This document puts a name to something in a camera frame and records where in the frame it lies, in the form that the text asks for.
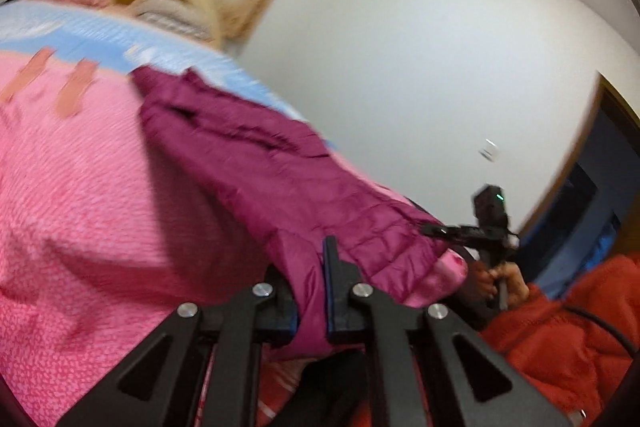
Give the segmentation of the person's right hand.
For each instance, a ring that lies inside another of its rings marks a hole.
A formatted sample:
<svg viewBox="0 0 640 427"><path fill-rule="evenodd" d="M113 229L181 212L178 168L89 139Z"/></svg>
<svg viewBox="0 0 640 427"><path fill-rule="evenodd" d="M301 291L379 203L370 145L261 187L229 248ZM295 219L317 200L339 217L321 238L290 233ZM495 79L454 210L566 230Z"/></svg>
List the person's right hand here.
<svg viewBox="0 0 640 427"><path fill-rule="evenodd" d="M480 295L496 300L501 310L516 309L529 297L530 289L520 268L513 262L502 262L487 268L484 262L475 261L469 269L472 286Z"/></svg>

